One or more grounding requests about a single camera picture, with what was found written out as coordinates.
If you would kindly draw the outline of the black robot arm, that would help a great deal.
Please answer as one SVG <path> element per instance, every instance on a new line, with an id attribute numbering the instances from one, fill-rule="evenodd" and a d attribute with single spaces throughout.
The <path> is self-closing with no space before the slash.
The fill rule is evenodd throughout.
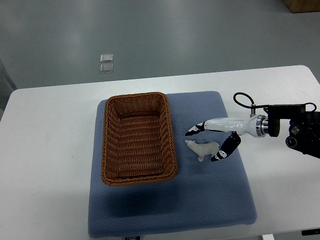
<path id="1" fill-rule="evenodd" d="M 253 121 L 259 137 L 278 137 L 280 121 L 289 120 L 289 136 L 285 139 L 287 147 L 304 155 L 320 157 L 320 113 L 314 103 L 256 105 L 251 96 L 244 92 L 235 93 L 233 100 L 239 106 L 250 109 L 251 117 L 256 115 L 256 109 L 266 112 L 267 116 L 258 115 Z"/>

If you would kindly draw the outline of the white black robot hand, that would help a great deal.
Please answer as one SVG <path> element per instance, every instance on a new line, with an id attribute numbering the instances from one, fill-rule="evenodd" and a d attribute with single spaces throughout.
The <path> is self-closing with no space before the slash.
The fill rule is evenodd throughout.
<path id="1" fill-rule="evenodd" d="M 223 142 L 218 152 L 211 157 L 216 162 L 229 157 L 241 143 L 240 136 L 249 134 L 254 138 L 263 138 L 269 133 L 269 122 L 264 115 L 253 115 L 250 118 L 223 117 L 213 118 L 198 123 L 190 128 L 185 135 L 192 136 L 203 131 L 230 132 L 230 136 Z"/>

